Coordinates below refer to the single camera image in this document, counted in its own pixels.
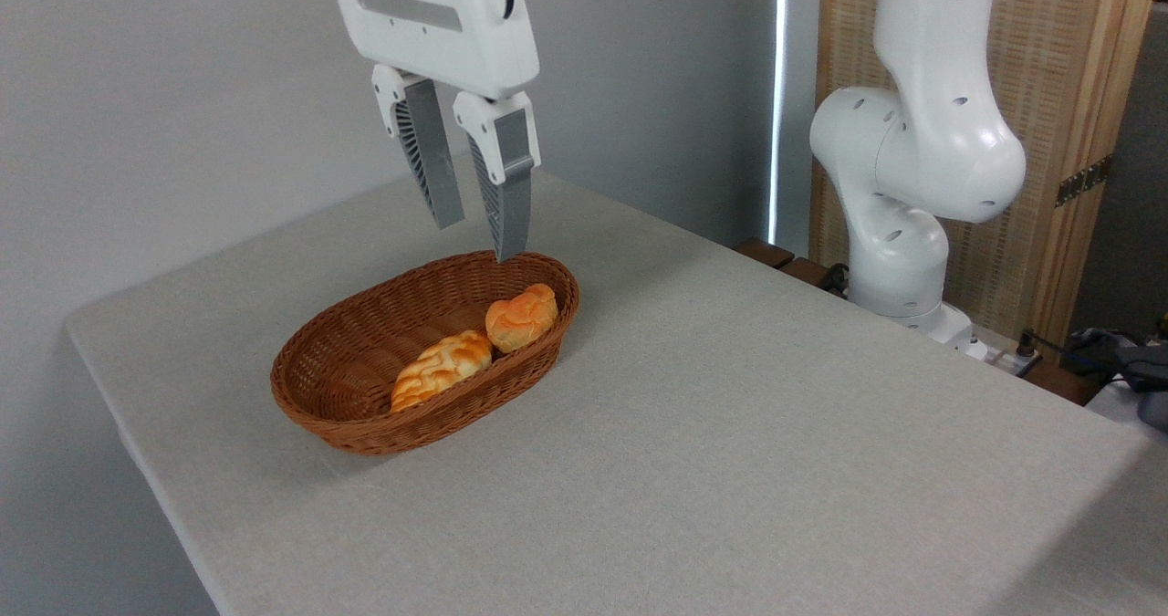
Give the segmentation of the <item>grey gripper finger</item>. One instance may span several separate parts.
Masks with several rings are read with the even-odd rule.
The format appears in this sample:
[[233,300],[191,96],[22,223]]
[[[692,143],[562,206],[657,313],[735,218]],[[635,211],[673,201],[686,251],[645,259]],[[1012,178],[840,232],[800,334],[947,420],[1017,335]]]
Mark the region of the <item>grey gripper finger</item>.
[[531,172],[541,166],[531,101],[524,92],[489,101],[463,91],[454,115],[468,137],[496,261],[505,263],[526,250]]
[[371,85],[383,126],[403,147],[434,224],[442,229],[459,224],[464,220],[463,198],[433,79],[376,64]]

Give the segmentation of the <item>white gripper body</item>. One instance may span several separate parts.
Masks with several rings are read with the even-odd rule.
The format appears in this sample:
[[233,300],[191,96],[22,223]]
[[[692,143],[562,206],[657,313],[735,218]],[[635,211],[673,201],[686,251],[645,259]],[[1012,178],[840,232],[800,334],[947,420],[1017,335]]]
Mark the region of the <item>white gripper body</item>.
[[524,0],[338,0],[364,58],[508,98],[538,75],[537,43]]

